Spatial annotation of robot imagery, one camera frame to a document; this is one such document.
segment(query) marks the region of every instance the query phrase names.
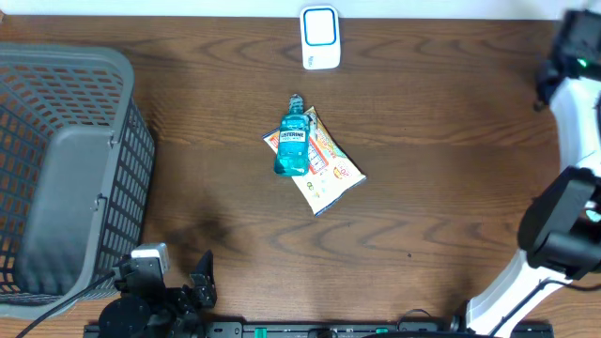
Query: wood grain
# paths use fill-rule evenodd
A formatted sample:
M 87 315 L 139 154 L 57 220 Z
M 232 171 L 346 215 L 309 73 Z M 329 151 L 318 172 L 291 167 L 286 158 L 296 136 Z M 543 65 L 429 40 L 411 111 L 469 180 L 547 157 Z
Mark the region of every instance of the wood grain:
M 450 315 L 509 262 L 523 211 L 558 174 L 554 120 L 531 110 L 553 27 L 343 20 L 341 29 L 341 67 L 317 72 L 302 68 L 289 19 L 6 17 L 0 39 L 109 46 L 130 59 L 159 139 L 144 239 L 168 243 L 171 286 L 213 250 L 215 314 Z M 260 137 L 293 93 L 368 175 L 318 219 L 272 173 Z M 81 336 L 108 301 L 78 303 L 31 335 Z M 599 304 L 564 290 L 530 318 L 548 319 L 558 337 L 595 336 Z M 26 324 L 0 319 L 0 336 Z

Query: blue liquid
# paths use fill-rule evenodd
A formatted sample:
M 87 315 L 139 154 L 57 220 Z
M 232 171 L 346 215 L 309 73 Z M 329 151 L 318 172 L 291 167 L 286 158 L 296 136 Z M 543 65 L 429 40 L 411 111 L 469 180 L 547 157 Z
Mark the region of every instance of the blue liquid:
M 280 124 L 280 143 L 273 165 L 277 175 L 303 176 L 309 171 L 309 116 L 303 113 L 302 98 L 294 94 Z

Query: basket bottom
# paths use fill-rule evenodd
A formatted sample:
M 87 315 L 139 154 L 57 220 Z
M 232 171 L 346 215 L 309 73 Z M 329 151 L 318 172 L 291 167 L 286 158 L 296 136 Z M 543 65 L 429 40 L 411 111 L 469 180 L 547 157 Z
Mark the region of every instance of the basket bottom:
M 109 128 L 69 126 L 49 144 L 15 262 L 22 292 L 64 295 L 79 278 L 109 137 Z

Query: plastic chip bag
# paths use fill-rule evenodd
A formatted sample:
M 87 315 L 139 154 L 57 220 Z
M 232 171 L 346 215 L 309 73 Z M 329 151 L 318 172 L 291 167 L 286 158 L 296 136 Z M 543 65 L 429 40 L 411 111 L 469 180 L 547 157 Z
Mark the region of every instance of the plastic chip bag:
M 316 216 L 334 205 L 342 195 L 367 177 L 332 140 L 314 107 L 305 112 L 311 118 L 309 135 L 309 173 L 292 177 Z M 277 153 L 280 131 L 276 129 L 263 140 Z

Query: white wall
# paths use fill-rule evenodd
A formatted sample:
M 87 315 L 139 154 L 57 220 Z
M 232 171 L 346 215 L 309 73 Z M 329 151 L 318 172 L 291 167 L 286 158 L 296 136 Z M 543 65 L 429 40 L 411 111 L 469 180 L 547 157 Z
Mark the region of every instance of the white wall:
M 333 5 L 345 18 L 544 19 L 595 0 L 0 0 L 6 14 L 297 17 Z

